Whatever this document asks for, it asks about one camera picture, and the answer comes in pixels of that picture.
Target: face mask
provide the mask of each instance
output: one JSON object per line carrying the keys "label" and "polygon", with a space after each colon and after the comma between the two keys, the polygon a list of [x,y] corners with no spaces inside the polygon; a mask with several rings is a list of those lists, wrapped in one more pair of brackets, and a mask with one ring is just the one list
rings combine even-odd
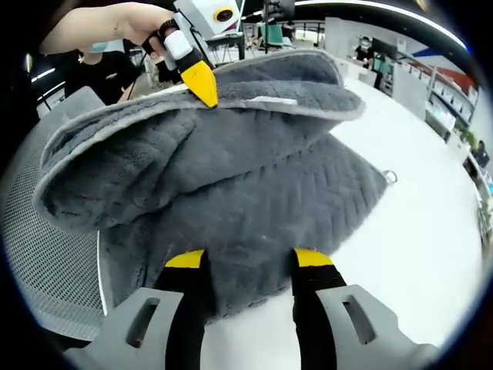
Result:
{"label": "face mask", "polygon": [[92,44],[91,52],[104,52],[108,47],[108,42],[97,42],[96,44]]}

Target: gray towel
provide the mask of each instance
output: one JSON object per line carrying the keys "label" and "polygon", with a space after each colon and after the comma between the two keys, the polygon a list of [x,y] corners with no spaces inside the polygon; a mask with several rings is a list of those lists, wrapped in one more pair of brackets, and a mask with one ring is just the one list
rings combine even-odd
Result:
{"label": "gray towel", "polygon": [[216,76],[215,109],[189,91],[150,96],[80,116],[45,148],[35,208],[63,230],[101,230],[116,304],[203,248],[218,315],[258,304],[288,286],[292,248],[334,252],[384,192],[328,133],[364,109],[328,54],[280,52]]}

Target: person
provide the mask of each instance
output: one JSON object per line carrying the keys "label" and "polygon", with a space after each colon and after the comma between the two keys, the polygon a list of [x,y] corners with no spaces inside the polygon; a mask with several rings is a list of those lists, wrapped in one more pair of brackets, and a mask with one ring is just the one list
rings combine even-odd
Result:
{"label": "person", "polygon": [[139,77],[139,71],[124,52],[105,52],[107,46],[100,42],[80,50],[80,63],[65,78],[65,97],[88,86],[107,106],[121,99]]}
{"label": "person", "polygon": [[[54,54],[85,49],[97,42],[128,39],[142,45],[149,35],[173,17],[173,13],[155,5],[125,2],[101,7],[78,7],[85,2],[47,0],[9,3],[9,14],[22,15],[22,32],[13,32],[11,22],[0,22],[4,35],[0,87],[0,112],[4,125],[1,171],[32,127],[39,121],[37,101],[31,91],[31,79],[24,70],[29,53]],[[149,44],[151,57],[164,55],[157,38]]]}
{"label": "person", "polygon": [[377,73],[377,78],[375,79],[374,88],[380,90],[381,80],[384,76],[390,73],[390,66],[386,62],[387,56],[384,53],[375,54],[373,59],[373,72]]}
{"label": "person", "polygon": [[483,140],[479,140],[478,148],[471,151],[472,156],[478,162],[480,168],[484,169],[488,162],[490,161],[489,155],[486,153],[485,142]]}
{"label": "person", "polygon": [[371,41],[367,36],[360,39],[360,45],[354,50],[356,60],[364,62],[363,67],[369,68],[373,65],[374,50]]}
{"label": "person", "polygon": [[292,42],[296,31],[293,21],[289,21],[286,25],[283,25],[282,31],[283,37],[287,37]]}

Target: white wall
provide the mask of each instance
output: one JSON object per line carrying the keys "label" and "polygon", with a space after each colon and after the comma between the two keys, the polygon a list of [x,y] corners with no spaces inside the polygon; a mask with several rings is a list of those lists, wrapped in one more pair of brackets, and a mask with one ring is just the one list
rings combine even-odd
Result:
{"label": "white wall", "polygon": [[320,32],[318,35],[315,31],[304,31],[303,29],[297,29],[295,33],[296,40],[303,40],[303,41],[310,41],[310,42],[323,42],[324,41],[324,34]]}
{"label": "white wall", "polygon": [[[360,36],[375,37],[392,45],[397,45],[397,39],[403,39],[406,42],[407,54],[413,54],[427,48],[426,45],[406,35],[383,29],[376,25],[346,21],[340,18],[325,18],[325,48],[330,54],[339,58],[346,58],[358,46],[358,37]],[[429,66],[462,72],[456,65],[441,55],[420,57],[418,60]]]}
{"label": "white wall", "polygon": [[491,114],[491,97],[482,88],[479,88],[478,101],[471,118],[469,129],[478,138],[485,142],[486,152],[490,162],[486,166],[488,173],[493,175],[493,115]]}

